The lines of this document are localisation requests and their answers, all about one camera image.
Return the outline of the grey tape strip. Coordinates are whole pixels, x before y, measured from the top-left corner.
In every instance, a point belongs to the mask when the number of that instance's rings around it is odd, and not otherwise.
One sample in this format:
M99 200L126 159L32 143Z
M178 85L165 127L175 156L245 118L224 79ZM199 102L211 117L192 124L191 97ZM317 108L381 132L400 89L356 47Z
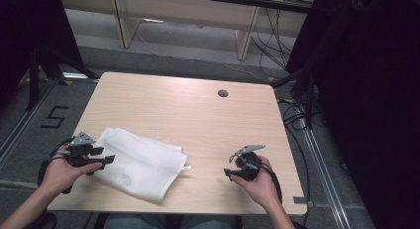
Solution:
M313 201L308 200L305 197L293 196L293 201L295 204L305 204L308 208L311 208L314 206Z

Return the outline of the white cloth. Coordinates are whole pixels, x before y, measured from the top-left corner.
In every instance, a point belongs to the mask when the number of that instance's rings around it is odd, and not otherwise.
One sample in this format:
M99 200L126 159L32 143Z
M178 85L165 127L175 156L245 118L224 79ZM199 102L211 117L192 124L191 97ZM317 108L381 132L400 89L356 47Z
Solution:
M121 128L106 128L95 147L115 157L94 174L137 198L160 204L171 184L184 170L188 156L180 146L137 136Z

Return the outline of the black curtain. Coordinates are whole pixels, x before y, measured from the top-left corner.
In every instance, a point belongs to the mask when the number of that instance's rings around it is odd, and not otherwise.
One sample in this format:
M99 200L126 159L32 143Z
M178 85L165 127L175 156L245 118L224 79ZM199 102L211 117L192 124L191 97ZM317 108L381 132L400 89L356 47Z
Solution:
M0 109L15 92L33 62L60 76L65 63L81 73L84 67L61 0L0 0Z
M314 0L287 69L301 69L346 9L313 80L376 229L420 229L420 0Z

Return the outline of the person's right hand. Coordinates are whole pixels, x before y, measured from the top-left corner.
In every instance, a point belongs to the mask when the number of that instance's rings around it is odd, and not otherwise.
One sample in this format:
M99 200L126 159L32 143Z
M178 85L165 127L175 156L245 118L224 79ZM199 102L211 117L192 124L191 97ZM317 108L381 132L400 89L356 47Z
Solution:
M231 175L230 179L241 186L251 199L259 204L266 212L279 211L281 203L277 191L272 182L271 175L264 169L260 169L258 176L252 181Z

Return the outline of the person's left hand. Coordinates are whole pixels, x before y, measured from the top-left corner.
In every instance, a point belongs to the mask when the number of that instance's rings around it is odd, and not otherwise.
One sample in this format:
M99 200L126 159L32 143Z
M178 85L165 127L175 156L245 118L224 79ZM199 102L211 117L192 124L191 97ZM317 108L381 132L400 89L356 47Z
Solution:
M47 166L39 189L51 195L58 195L70 188L80 176L95 172L101 167L101 163L93 163L76 168L71 166L63 156L55 155Z

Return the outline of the aluminium floor rail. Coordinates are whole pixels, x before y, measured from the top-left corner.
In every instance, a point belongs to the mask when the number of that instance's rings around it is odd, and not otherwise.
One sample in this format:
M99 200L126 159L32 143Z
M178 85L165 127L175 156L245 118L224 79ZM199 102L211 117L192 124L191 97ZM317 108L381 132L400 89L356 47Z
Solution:
M342 203L335 185L333 184L332 178L323 159L313 130L309 128L309 124L305 120L300 119L299 124L303 128L306 144L314 161L315 169L319 174L326 198L329 202L338 229L352 229L348 213L344 207L344 204Z
M5 166L10 156L14 153L24 135L35 121L41 108L51 92L56 88L55 80L49 81L40 93L39 100L30 110L26 110L18 123L12 128L7 138L0 144L0 170Z

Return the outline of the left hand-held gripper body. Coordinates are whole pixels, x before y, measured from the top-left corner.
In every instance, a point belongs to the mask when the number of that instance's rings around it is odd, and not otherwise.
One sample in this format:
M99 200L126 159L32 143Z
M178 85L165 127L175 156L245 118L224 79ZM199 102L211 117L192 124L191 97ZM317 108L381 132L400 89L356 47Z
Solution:
M67 162L76 168L89 165L90 150L95 141L85 132L80 132L69 140L66 150L58 150L57 153L64 155Z

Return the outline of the black metal stand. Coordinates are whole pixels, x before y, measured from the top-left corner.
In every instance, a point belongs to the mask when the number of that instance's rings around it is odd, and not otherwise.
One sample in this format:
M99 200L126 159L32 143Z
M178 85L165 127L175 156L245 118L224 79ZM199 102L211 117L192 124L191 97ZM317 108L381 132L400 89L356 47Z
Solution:
M35 46L30 52L30 96L27 107L28 111L32 110L40 99L39 67L42 68L48 79L60 80L64 78L64 74L59 68L60 63L71 66L89 79L99 78L98 74L89 70L83 63L77 62L60 51L46 45Z
M316 70L317 67L318 59L316 57L311 57L300 69L296 70L287 77L270 84L273 89L276 89L291 80L295 81L290 94L294 100L299 100L302 97L305 98L303 119L309 130L312 129L311 114L314 90L313 71Z

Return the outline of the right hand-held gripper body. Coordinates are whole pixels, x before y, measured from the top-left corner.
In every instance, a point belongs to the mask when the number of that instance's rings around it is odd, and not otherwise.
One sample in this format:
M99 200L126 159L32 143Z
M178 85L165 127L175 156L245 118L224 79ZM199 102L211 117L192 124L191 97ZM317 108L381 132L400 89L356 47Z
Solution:
M254 180L258 176L262 161L256 151L263 148L264 145L246 145L229 158L229 162L234 162L238 171L242 170L245 173L246 181Z

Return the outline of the person's legs in jeans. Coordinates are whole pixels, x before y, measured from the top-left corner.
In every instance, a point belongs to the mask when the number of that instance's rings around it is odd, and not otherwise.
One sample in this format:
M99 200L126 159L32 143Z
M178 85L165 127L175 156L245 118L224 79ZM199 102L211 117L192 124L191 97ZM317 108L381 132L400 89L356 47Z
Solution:
M242 221L234 215L111 213L97 229L242 229Z

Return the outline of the light wooden desk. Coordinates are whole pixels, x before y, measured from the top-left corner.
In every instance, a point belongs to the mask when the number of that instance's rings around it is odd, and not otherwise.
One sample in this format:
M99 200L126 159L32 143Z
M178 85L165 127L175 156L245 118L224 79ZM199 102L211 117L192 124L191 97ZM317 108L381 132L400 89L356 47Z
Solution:
M304 13L210 0L61 0L66 9L110 14L115 18L120 46L128 48L143 19L231 29L236 32L238 59L246 58L251 33L295 38Z

